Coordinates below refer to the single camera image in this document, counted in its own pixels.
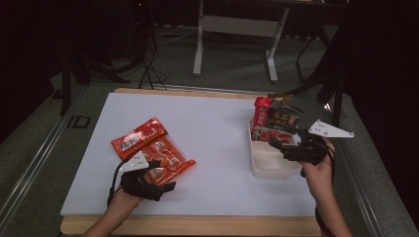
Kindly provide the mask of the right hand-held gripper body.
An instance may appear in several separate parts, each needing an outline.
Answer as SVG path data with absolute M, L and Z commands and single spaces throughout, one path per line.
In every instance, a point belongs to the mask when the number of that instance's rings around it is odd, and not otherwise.
M 282 153 L 285 159 L 317 165 L 327 152 L 323 138 L 353 138 L 355 136 L 352 131 L 341 129 L 320 119 L 305 130 L 308 131 L 306 140 L 300 140 L 298 145 L 283 144 L 284 151 Z

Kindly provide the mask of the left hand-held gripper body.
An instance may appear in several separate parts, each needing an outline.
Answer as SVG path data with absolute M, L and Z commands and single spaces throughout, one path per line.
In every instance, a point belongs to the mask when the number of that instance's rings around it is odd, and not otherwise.
M 121 167 L 121 188 L 132 196 L 160 201 L 164 190 L 162 187 L 149 183 L 145 175 L 148 171 L 148 162 L 142 152 L 138 152 Z

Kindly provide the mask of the large clear orange snack packet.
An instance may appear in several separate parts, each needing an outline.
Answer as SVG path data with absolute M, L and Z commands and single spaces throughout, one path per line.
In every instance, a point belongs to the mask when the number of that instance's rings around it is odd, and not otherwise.
M 187 158 L 169 134 L 151 137 L 129 150 L 132 154 L 141 151 L 147 162 L 159 161 L 160 166 L 148 170 L 145 179 L 148 183 L 163 186 L 196 164 Z

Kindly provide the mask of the white divided lunch box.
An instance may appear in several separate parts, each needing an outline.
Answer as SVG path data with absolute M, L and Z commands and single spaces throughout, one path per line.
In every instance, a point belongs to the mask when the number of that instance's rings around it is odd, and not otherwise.
M 259 178 L 286 179 L 296 174 L 301 166 L 285 159 L 283 153 L 268 142 L 255 140 L 252 137 L 252 124 L 253 120 L 250 120 L 248 133 L 253 175 Z

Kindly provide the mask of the red and black food packet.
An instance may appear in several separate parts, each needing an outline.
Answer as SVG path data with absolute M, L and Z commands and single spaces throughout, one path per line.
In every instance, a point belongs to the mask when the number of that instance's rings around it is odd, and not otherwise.
M 302 110 L 285 98 L 258 97 L 254 107 L 250 125 L 253 141 L 268 142 L 273 137 L 285 144 L 293 143 Z

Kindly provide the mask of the person's left hand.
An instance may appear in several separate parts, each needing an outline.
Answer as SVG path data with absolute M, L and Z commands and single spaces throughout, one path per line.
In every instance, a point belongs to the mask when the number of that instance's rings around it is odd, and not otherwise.
M 118 189 L 111 200 L 111 206 L 132 212 L 142 202 L 141 197 L 127 194 L 123 189 Z

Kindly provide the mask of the person's right hand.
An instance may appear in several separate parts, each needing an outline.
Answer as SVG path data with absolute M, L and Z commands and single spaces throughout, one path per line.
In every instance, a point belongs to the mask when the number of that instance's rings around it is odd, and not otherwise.
M 305 174 L 308 185 L 314 188 L 331 187 L 334 176 L 334 145 L 327 139 L 323 138 L 326 144 L 326 155 L 317 165 L 301 162 L 303 173 Z

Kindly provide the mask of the small orange snack packet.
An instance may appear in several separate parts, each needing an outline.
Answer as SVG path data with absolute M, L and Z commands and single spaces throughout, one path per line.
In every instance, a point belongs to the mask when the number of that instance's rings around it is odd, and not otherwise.
M 127 161 L 142 147 L 167 133 L 166 128 L 156 117 L 149 119 L 129 133 L 111 141 L 122 161 Z

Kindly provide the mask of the white table mat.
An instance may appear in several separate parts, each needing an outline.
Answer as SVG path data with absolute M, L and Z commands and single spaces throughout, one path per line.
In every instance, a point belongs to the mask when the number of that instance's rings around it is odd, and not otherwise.
M 195 165 L 176 177 L 161 200 L 143 201 L 144 215 L 310 216 L 315 203 L 298 174 L 258 178 L 251 171 L 246 99 L 112 93 L 108 96 L 74 178 L 61 215 L 101 214 L 121 160 L 111 145 L 158 118 Z

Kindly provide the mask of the black curtain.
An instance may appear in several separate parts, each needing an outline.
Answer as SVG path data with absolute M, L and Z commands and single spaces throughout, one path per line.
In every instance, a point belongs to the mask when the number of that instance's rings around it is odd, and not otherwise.
M 346 89 L 419 228 L 419 0 L 360 0 Z
M 53 0 L 0 0 L 0 143 L 53 93 Z

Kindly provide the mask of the black metal stand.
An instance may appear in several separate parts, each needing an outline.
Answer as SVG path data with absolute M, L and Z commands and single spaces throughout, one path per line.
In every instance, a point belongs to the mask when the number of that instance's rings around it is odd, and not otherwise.
M 100 63 L 93 61 L 82 53 L 77 52 L 74 49 L 65 49 L 61 54 L 61 116 L 69 110 L 71 105 L 70 77 L 74 76 L 81 84 L 88 84 L 90 82 L 90 75 L 86 69 L 87 66 L 92 67 L 105 78 L 114 82 L 127 83 L 127 80 L 119 77 L 110 69 L 107 69 Z

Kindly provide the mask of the black chair frame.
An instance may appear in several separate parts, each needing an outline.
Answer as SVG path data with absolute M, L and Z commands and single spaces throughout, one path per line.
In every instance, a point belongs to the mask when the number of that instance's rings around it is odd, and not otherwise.
M 294 62 L 298 78 L 302 82 L 302 85 L 295 89 L 291 89 L 288 91 L 288 94 L 295 96 L 318 85 L 321 85 L 321 89 L 316 95 L 316 100 L 319 104 L 326 105 L 331 98 L 334 98 L 333 109 L 331 111 L 332 124 L 339 126 L 342 111 L 341 106 L 343 99 L 343 87 L 345 81 L 344 74 L 342 72 L 333 72 L 331 69 L 327 69 L 325 66 L 318 64 L 309 76 L 304 78 L 302 75 L 300 58 L 313 41 L 314 38 L 310 38 L 308 40 L 308 42 L 297 55 Z

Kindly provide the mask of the metal floor rail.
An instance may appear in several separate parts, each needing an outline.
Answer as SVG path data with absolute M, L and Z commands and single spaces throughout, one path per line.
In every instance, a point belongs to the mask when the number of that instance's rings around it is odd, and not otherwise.
M 63 115 L 61 101 L 48 99 L 0 145 L 0 232 L 9 225 L 86 90 L 86 86 L 75 90 Z
M 189 91 L 189 92 L 206 92 L 206 93 L 239 94 L 239 95 L 266 96 L 269 94 L 275 94 L 274 92 L 266 92 L 266 91 L 246 91 L 246 90 L 218 89 L 218 88 L 180 86 L 180 85 L 160 85 L 160 84 L 154 84 L 152 88 L 155 90 L 161 89 L 165 91 Z
M 367 181 L 371 158 L 377 150 L 351 101 L 343 101 L 339 127 L 355 133 L 353 138 L 333 138 L 337 148 L 337 199 L 354 237 L 383 237 L 370 199 L 373 190 Z

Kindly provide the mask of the white metal desk frame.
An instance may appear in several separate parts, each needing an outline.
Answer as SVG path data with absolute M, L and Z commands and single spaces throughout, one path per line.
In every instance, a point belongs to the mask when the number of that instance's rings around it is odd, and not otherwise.
M 285 28 L 286 20 L 290 9 L 285 8 L 277 22 L 264 20 L 240 19 L 231 17 L 221 17 L 206 15 L 204 13 L 205 1 L 199 1 L 198 17 L 198 37 L 195 61 L 192 74 L 200 76 L 202 73 L 203 52 L 204 52 L 204 32 L 245 35 L 253 37 L 265 37 L 273 40 L 272 46 L 265 51 L 266 64 L 269 72 L 270 81 L 279 81 L 275 64 L 275 53 Z

